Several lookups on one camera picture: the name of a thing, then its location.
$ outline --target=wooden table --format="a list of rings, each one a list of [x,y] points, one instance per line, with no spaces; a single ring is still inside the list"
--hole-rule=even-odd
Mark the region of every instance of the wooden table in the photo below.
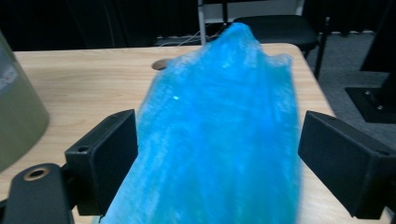
[[[13,176],[44,162],[65,163],[64,151],[106,116],[137,109],[156,71],[151,64],[199,47],[96,49],[17,52],[16,56],[50,114],[49,127],[40,141],[20,160],[0,173],[0,199],[7,197]],[[293,76],[300,119],[306,110],[332,115],[318,83],[301,52],[293,45],[263,45],[267,54],[293,57]],[[304,167],[300,223],[389,223],[351,218],[315,175]],[[76,223],[90,223],[79,217]]]

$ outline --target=blue crumpled plastic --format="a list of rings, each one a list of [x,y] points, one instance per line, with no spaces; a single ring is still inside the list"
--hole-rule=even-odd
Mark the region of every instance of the blue crumpled plastic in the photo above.
[[[139,109],[139,155],[101,223],[296,222],[290,68],[240,23],[170,61]]]

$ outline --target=black curtain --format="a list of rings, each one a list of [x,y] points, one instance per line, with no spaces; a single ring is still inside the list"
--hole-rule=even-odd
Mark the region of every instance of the black curtain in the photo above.
[[[388,5],[389,0],[305,0],[303,15],[318,31],[330,17],[331,31],[347,35],[351,31],[376,31]]]
[[[159,35],[194,35],[199,31],[197,0],[149,0]]]

